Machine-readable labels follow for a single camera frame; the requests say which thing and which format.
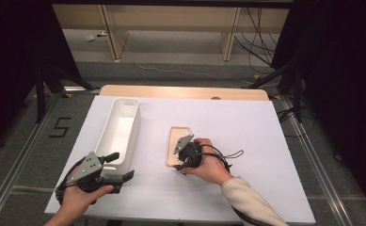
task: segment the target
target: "sleeve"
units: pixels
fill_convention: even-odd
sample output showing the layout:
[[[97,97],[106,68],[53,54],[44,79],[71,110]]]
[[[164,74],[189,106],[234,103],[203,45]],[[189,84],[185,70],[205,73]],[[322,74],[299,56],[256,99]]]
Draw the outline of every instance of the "sleeve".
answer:
[[[243,178],[229,179],[221,191],[245,225],[288,225]]]

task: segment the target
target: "floor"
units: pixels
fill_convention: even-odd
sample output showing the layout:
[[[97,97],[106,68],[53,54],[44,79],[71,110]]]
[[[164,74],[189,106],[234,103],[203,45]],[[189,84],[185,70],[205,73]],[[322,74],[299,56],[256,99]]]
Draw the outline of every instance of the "floor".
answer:
[[[105,84],[106,81],[109,81],[109,78],[101,77],[101,80],[95,76],[100,76],[100,70],[103,70],[104,66],[110,67],[109,65],[116,65],[116,68],[118,68],[118,65],[127,65],[124,70],[130,70],[131,72],[139,72],[138,69],[143,70],[142,72],[156,71],[165,73],[165,76],[175,74],[190,77],[205,76],[209,80],[215,81],[212,86],[243,86],[253,83],[255,78],[253,75],[248,76],[246,73],[247,66],[251,67],[251,71],[261,77],[273,71],[262,60],[249,55],[248,51],[244,50],[237,41],[233,45],[231,59],[223,61],[216,33],[134,31],[129,35],[121,59],[116,61],[110,55],[106,37],[96,37],[102,31],[64,30],[64,33],[73,57],[80,67],[79,69],[83,70],[85,67],[91,67],[90,63],[108,63],[104,64],[98,71],[90,71],[98,74],[88,76],[88,80],[97,81],[100,84]],[[89,35],[96,37],[96,40],[86,42],[85,37]],[[236,34],[236,37],[246,47],[250,48],[247,41],[253,40],[254,34]],[[272,56],[272,50],[276,46],[274,41],[278,41],[278,35],[263,36],[263,41],[270,49]],[[259,39],[256,39],[256,44],[262,45]],[[252,50],[255,54],[265,58],[265,61],[267,61],[267,57],[271,60],[271,56],[263,49],[253,47]],[[229,84],[218,81],[217,79],[223,74],[220,74],[217,70],[201,71],[203,65],[207,66],[206,69],[232,67],[236,70],[234,73],[229,74],[233,81],[229,81],[231,82]],[[263,89],[270,95],[276,94],[277,83],[278,79],[264,85]],[[19,151],[25,148],[30,132],[35,130],[35,126],[37,126],[34,123],[36,109],[32,107],[35,102],[34,94],[35,91],[32,90],[31,95],[26,98],[27,107],[21,109],[18,113],[15,123],[9,128],[8,136],[5,137],[5,140],[9,140],[8,144],[0,148],[0,185],[4,180],[7,180],[5,178],[12,165],[12,160],[14,161],[18,157]],[[42,209],[46,206],[48,197],[53,191],[54,179],[57,180],[59,177],[58,170],[64,166],[69,156],[68,151],[64,152],[62,150],[72,149],[73,139],[77,137],[79,132],[77,128],[84,122],[84,111],[89,109],[92,98],[91,95],[74,95],[73,101],[60,99],[55,103],[52,114],[57,116],[71,115],[71,123],[75,125],[76,129],[71,129],[68,132],[70,139],[53,142],[52,150],[55,154],[48,154],[48,149],[45,146],[48,145],[49,141],[42,140],[44,139],[42,137],[49,137],[54,131],[44,130],[39,135],[40,138],[32,144],[35,151],[26,157],[27,163],[23,172],[14,175],[17,183],[9,194],[7,202],[4,206],[1,206],[3,210],[0,213],[0,225],[39,225],[49,218],[43,214]],[[288,100],[284,98],[282,100],[272,100],[277,112],[289,108],[289,97]],[[302,100],[302,104],[310,106],[306,103],[306,100]],[[83,112],[77,114],[76,109],[81,109]],[[295,119],[283,121],[281,127],[317,220],[316,225],[366,225],[366,198],[362,195],[356,181],[344,166],[344,163],[333,157],[333,145],[328,141],[322,124],[316,120],[310,109],[303,111],[302,115],[303,128],[295,124]],[[50,118],[48,124],[43,126],[48,127],[55,124],[56,119],[57,117]],[[306,139],[298,138],[298,133],[305,135]],[[312,148],[305,150],[303,142],[310,144]],[[325,174],[321,173],[321,179],[319,174],[314,173],[314,166],[311,166],[314,162],[310,161],[311,157],[309,156],[313,153],[318,154],[319,157],[319,162],[316,161],[315,164],[321,164],[321,166],[315,167],[326,172]],[[328,185],[323,186],[320,183],[320,180],[325,178],[323,175],[331,180],[332,187],[329,190],[336,191],[337,196],[335,198],[342,202],[343,210],[347,211],[349,217],[347,221],[339,219],[338,215],[333,213],[333,210],[337,208],[331,206],[331,204],[336,200],[333,200],[334,196],[331,200],[331,197],[326,195],[325,189]],[[106,220],[82,218],[76,222],[76,225],[106,225],[106,223]],[[177,223],[125,221],[122,225],[175,226]],[[184,223],[183,225],[210,226],[216,224]]]

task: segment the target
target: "gray carpet floor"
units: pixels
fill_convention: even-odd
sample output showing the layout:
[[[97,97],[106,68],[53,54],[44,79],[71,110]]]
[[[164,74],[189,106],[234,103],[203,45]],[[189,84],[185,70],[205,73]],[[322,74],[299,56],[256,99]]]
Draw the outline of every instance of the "gray carpet floor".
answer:
[[[220,87],[237,88],[254,82],[254,72],[248,66],[203,66],[203,65],[163,65],[143,64],[141,66],[154,69],[142,69],[134,63],[77,63],[80,73],[85,81],[95,86],[107,84],[121,85],[147,85],[147,86],[185,86],[185,87]],[[256,70],[267,70],[258,67]],[[277,94],[278,79],[270,82],[263,88],[269,95]],[[65,86],[74,86],[70,81],[63,81]],[[0,148],[0,185],[6,177],[13,162],[23,148],[25,141],[32,131],[36,115],[37,104],[34,98],[35,91],[27,96],[26,106],[21,106],[13,124],[3,137],[4,147]],[[47,102],[55,98],[47,97]],[[0,225],[42,225],[50,217],[43,212],[46,203],[56,186],[57,180],[72,151],[73,144],[84,123],[93,94],[73,94],[70,98],[60,98],[48,121],[40,134],[33,153],[24,166],[18,182],[12,190],[6,204],[0,213]],[[283,110],[281,100],[271,99],[276,112]],[[310,108],[305,100],[302,105]],[[333,145],[329,142],[323,125],[316,120],[311,110],[302,111],[303,125],[308,132],[311,143],[319,155],[326,171],[331,178],[354,225],[366,225],[366,198],[352,177],[350,170],[344,163],[332,157]],[[62,126],[69,127],[64,137],[51,137],[59,135],[54,129],[60,117],[70,118],[62,121]],[[310,166],[309,160],[297,137],[294,137],[294,128],[289,121],[281,123],[286,135],[294,164],[297,168],[302,185],[310,202],[310,207],[316,218],[316,225],[338,225],[323,190]],[[82,218],[75,225],[106,225],[106,220],[96,218]],[[135,222],[124,221],[123,225],[177,225],[168,222]],[[186,225],[207,225],[185,223]]]

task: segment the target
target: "forearm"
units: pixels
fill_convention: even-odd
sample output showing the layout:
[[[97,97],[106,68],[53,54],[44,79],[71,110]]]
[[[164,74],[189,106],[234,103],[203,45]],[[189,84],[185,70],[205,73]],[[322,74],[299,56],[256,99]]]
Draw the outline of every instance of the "forearm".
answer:
[[[271,225],[287,225],[267,201],[240,177],[232,178],[221,186],[231,206],[244,216]]]

